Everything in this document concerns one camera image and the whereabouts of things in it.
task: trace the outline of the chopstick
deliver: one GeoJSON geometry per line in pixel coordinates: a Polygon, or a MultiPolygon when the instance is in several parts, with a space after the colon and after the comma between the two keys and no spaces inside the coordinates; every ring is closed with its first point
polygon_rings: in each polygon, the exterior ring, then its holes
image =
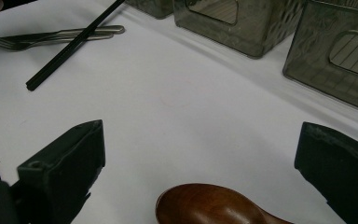
{"type": "Polygon", "coordinates": [[[57,68],[59,68],[75,51],[87,37],[95,31],[98,25],[103,22],[116,8],[125,0],[117,0],[86,29],[84,29],[73,41],[71,41],[63,50],[60,51],[50,62],[48,62],[36,75],[26,82],[27,89],[34,91],[43,81],[45,81],[57,68]]]}

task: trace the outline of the fork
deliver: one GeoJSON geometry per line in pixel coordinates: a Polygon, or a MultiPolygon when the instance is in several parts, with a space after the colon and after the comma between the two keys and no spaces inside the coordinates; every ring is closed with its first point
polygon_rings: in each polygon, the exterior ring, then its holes
{"type": "MultiPolygon", "coordinates": [[[[28,34],[28,35],[12,35],[12,36],[5,36],[1,37],[6,40],[11,41],[21,41],[21,42],[31,42],[36,41],[41,38],[46,38],[47,36],[53,37],[53,36],[67,36],[67,35],[79,35],[84,28],[80,29],[70,29],[70,30],[60,30],[56,32],[48,32],[48,33],[39,33],[39,34],[28,34]]],[[[122,25],[106,25],[106,26],[100,26],[95,29],[94,33],[100,33],[100,32],[107,32],[107,33],[114,33],[114,34],[123,34],[125,32],[125,28],[122,25]]]]}
{"type": "MultiPolygon", "coordinates": [[[[87,40],[100,40],[100,39],[107,39],[113,37],[113,33],[101,32],[101,33],[94,33],[90,35],[87,40]]],[[[23,51],[32,47],[47,45],[47,44],[59,44],[59,43],[67,43],[73,40],[76,36],[75,35],[66,35],[66,36],[53,36],[53,37],[46,37],[40,38],[34,42],[13,42],[6,40],[0,37],[0,48],[6,49],[9,51],[23,51]]]]}

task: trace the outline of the utensil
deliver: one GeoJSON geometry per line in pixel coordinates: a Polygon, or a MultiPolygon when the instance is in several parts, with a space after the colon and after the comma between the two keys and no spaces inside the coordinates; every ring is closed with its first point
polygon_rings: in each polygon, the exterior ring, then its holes
{"type": "MultiPolygon", "coordinates": [[[[87,40],[100,40],[100,39],[107,39],[112,38],[113,33],[98,33],[95,35],[90,35],[87,40]]],[[[0,48],[6,49],[9,51],[23,51],[32,47],[42,46],[42,45],[49,45],[49,44],[60,44],[60,43],[67,43],[74,39],[71,36],[64,36],[64,37],[52,37],[52,38],[43,38],[34,42],[12,42],[7,41],[3,38],[0,38],[0,48]]]]}
{"type": "MultiPolygon", "coordinates": [[[[31,42],[31,41],[36,41],[40,38],[47,38],[47,37],[54,37],[54,36],[64,36],[64,35],[75,36],[80,34],[83,30],[84,29],[60,30],[56,32],[39,33],[39,34],[10,35],[1,38],[4,38],[5,40],[9,40],[9,41],[31,42]]],[[[101,26],[95,29],[94,33],[103,33],[103,32],[114,33],[115,35],[119,35],[125,32],[125,28],[122,25],[101,26]]]]}
{"type": "Polygon", "coordinates": [[[156,217],[159,224],[290,224],[237,191],[208,184],[168,189],[158,198],[156,217]]]}
{"type": "Polygon", "coordinates": [[[60,53],[58,53],[49,63],[47,63],[36,75],[26,82],[27,89],[34,91],[44,80],[46,80],[57,68],[61,66],[75,51],[80,44],[97,28],[97,26],[118,8],[125,0],[117,0],[95,21],[93,21],[83,32],[81,32],[71,43],[69,43],[60,53]]]}

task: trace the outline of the white tablecloth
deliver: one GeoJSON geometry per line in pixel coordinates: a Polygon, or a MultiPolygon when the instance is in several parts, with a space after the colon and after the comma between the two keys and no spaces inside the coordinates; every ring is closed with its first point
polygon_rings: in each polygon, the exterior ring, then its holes
{"type": "MultiPolygon", "coordinates": [[[[87,27],[112,2],[39,0],[0,12],[0,35],[87,27]]],[[[358,110],[282,75],[292,36],[253,60],[126,5],[36,91],[25,82],[62,45],[0,49],[0,172],[73,126],[102,119],[107,164],[75,224],[157,223],[164,190],[210,183],[295,223],[343,223],[294,168],[302,122],[358,140],[358,110]]]]}

